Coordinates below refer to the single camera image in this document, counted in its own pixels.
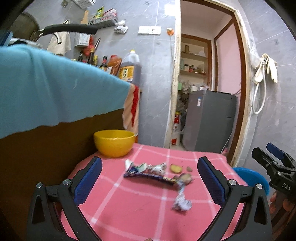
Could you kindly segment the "right hand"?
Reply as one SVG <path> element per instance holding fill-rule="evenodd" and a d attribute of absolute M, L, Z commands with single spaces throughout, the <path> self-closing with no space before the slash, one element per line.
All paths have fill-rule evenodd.
<path fill-rule="evenodd" d="M 277 213 L 281 208 L 285 211 L 290 212 L 295 207 L 295 202 L 288 198 L 284 198 L 285 195 L 279 191 L 275 191 L 270 198 L 269 212 L 270 214 Z"/>

